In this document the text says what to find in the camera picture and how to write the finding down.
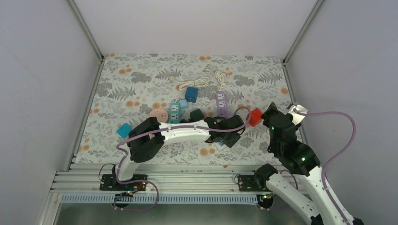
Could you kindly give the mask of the red cube socket adapter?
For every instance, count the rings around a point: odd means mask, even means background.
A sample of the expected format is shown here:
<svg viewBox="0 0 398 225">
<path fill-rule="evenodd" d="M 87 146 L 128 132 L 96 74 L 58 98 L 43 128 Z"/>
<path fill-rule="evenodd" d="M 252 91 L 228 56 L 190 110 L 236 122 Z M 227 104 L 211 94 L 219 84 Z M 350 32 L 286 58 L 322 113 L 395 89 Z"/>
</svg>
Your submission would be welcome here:
<svg viewBox="0 0 398 225">
<path fill-rule="evenodd" d="M 251 110 L 251 118 L 246 126 L 253 128 L 259 125 L 263 120 L 261 118 L 262 114 L 263 113 L 259 108 L 254 108 L 253 110 Z"/>
</svg>

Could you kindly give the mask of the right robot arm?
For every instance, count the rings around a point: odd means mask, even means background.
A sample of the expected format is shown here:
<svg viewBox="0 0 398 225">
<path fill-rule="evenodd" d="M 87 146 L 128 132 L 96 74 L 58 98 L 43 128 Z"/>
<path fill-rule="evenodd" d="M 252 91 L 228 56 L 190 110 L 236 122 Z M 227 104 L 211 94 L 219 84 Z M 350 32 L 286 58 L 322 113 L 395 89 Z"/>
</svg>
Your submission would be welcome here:
<svg viewBox="0 0 398 225">
<path fill-rule="evenodd" d="M 261 117 L 263 125 L 269 128 L 268 152 L 302 183 L 309 197 L 289 184 L 270 164 L 254 172 L 255 187 L 280 196 L 308 225 L 362 225 L 363 221 L 348 212 L 329 185 L 326 169 L 316 153 L 297 139 L 296 131 L 308 114 L 301 105 L 291 105 L 283 113 L 271 103 Z"/>
</svg>

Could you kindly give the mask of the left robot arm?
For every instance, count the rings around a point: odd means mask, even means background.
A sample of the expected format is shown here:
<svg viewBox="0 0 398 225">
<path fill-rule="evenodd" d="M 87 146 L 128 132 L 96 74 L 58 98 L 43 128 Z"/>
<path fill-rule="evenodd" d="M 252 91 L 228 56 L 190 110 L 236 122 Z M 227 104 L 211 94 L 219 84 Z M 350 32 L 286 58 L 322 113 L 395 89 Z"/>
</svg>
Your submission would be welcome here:
<svg viewBox="0 0 398 225">
<path fill-rule="evenodd" d="M 164 145 L 183 142 L 218 143 L 232 147 L 246 128 L 239 115 L 228 119 L 206 117 L 203 120 L 188 123 L 162 123 L 156 117 L 150 117 L 130 131 L 128 138 L 116 148 L 123 157 L 115 166 L 112 184 L 119 190 L 130 185 L 136 169 L 144 162 L 155 157 Z"/>
</svg>

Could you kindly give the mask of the light blue small plug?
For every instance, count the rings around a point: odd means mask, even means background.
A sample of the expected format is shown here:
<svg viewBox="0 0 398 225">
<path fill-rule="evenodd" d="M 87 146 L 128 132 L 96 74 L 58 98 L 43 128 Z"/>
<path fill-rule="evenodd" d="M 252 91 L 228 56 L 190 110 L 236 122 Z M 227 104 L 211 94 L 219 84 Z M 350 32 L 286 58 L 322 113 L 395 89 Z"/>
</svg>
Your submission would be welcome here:
<svg viewBox="0 0 398 225">
<path fill-rule="evenodd" d="M 188 101 L 186 99 L 182 99 L 179 101 L 180 108 L 181 109 L 187 109 L 188 108 Z"/>
</svg>

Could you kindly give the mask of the blue flat square plug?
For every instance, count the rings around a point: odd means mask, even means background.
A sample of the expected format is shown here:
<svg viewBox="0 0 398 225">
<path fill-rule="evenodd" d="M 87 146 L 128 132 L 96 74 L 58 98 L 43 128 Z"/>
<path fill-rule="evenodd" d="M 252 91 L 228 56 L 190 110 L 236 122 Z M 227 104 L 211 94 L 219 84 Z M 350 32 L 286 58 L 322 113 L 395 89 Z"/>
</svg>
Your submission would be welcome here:
<svg viewBox="0 0 398 225">
<path fill-rule="evenodd" d="M 120 137 L 125 138 L 129 135 L 129 132 L 132 130 L 133 130 L 133 128 L 130 126 L 130 124 L 124 123 L 117 129 L 116 133 Z"/>
</svg>

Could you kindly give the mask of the white multicolour power strip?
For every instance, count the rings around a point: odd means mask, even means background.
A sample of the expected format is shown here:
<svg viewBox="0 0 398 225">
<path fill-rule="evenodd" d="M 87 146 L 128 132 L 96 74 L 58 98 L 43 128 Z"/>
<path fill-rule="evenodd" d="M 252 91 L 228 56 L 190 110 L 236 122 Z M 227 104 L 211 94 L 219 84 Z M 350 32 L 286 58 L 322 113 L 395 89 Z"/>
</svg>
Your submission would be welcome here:
<svg viewBox="0 0 398 225">
<path fill-rule="evenodd" d="M 224 142 L 220 141 L 220 142 L 215 142 L 212 144 L 212 147 L 215 148 L 216 150 L 223 150 L 225 149 L 227 146 L 224 144 Z"/>
</svg>

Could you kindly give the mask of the purple power strip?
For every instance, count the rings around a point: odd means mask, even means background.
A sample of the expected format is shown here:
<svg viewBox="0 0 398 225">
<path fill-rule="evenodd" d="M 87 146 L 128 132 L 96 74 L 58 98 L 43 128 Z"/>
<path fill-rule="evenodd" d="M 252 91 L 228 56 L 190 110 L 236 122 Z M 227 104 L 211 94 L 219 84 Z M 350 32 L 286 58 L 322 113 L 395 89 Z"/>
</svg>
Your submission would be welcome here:
<svg viewBox="0 0 398 225">
<path fill-rule="evenodd" d="M 229 118 L 229 110 L 227 108 L 227 95 L 223 91 L 218 91 L 215 94 L 216 106 L 218 116 L 223 117 L 225 119 Z"/>
</svg>

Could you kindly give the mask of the dark green cube socket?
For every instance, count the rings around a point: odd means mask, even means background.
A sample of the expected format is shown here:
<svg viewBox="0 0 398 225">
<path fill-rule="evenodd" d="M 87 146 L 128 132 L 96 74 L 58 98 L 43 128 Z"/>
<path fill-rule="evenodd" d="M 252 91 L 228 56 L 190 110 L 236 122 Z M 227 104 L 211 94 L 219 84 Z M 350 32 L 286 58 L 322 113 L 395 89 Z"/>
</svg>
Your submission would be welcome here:
<svg viewBox="0 0 398 225">
<path fill-rule="evenodd" d="M 190 112 L 190 122 L 196 122 L 196 121 L 200 121 L 202 119 L 205 118 L 205 115 L 203 114 L 203 112 L 200 109 L 196 109 L 193 110 L 192 112 Z"/>
</svg>

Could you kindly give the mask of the dark blue cube socket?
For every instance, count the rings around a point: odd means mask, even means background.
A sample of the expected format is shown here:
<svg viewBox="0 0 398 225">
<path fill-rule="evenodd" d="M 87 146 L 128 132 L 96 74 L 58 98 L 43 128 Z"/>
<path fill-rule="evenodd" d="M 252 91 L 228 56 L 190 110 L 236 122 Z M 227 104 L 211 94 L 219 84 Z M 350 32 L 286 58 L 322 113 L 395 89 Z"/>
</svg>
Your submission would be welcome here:
<svg viewBox="0 0 398 225">
<path fill-rule="evenodd" d="M 187 87 L 185 91 L 185 99 L 187 102 L 196 103 L 199 89 L 196 87 Z"/>
</svg>

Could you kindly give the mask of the teal power strip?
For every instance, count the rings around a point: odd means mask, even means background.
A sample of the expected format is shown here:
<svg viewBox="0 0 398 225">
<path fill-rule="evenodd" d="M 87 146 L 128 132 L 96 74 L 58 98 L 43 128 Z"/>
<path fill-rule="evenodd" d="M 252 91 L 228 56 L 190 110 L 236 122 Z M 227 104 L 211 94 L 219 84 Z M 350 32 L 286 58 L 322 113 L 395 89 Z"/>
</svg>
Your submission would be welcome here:
<svg viewBox="0 0 398 225">
<path fill-rule="evenodd" d="M 179 103 L 171 103 L 170 104 L 170 114 L 169 114 L 169 122 L 170 123 L 180 123 L 181 115 L 180 115 L 180 104 Z"/>
</svg>

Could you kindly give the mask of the pink round power socket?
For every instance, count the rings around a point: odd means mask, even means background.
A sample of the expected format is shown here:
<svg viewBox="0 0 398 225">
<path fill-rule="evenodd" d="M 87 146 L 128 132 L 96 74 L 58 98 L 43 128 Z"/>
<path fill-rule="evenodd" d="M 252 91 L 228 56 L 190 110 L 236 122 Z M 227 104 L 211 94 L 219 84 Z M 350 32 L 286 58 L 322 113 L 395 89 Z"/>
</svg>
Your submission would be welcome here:
<svg viewBox="0 0 398 225">
<path fill-rule="evenodd" d="M 155 117 L 158 122 L 167 123 L 168 112 L 163 108 L 155 108 L 149 112 L 148 117 Z"/>
</svg>

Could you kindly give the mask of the floral patterned table mat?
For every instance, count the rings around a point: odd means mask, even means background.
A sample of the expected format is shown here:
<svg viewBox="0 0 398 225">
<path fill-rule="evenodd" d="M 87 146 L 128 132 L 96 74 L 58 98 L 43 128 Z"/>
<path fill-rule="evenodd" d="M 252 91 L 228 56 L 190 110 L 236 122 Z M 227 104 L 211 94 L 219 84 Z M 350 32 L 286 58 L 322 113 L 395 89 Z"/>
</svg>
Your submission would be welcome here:
<svg viewBox="0 0 398 225">
<path fill-rule="evenodd" d="M 109 54 L 91 105 L 76 156 L 80 164 L 118 163 L 123 152 L 117 130 L 125 123 L 135 127 L 157 108 L 170 110 L 171 103 L 183 99 L 182 81 L 208 77 L 198 99 L 181 111 L 189 119 L 200 109 L 206 117 L 217 115 L 215 95 L 217 73 L 225 76 L 223 91 L 230 113 L 247 109 L 267 109 L 275 103 L 282 112 L 291 104 L 283 65 L 277 57 L 187 54 Z"/>
</svg>

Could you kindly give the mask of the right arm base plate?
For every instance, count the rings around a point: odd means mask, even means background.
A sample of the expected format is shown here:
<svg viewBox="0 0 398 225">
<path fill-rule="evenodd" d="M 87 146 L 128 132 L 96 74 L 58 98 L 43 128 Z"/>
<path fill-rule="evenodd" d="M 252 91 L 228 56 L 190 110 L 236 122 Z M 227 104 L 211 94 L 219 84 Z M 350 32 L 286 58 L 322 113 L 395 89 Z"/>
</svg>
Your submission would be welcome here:
<svg viewBox="0 0 398 225">
<path fill-rule="evenodd" d="M 235 176 L 235 182 L 240 192 L 270 192 L 266 182 L 271 180 L 269 175 L 241 175 Z"/>
</svg>

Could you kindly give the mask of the aluminium rail base frame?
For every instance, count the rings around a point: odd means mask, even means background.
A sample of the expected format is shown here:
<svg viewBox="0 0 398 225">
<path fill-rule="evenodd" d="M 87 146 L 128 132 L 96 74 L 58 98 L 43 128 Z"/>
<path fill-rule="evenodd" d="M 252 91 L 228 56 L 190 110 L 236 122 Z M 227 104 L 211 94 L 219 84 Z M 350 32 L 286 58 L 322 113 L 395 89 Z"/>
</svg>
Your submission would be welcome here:
<svg viewBox="0 0 398 225">
<path fill-rule="evenodd" d="M 51 192 L 97 193 L 101 164 L 72 164 L 57 172 Z M 252 175 L 258 165 L 140 165 L 135 174 L 147 175 L 161 194 L 237 194 L 236 175 Z"/>
</svg>

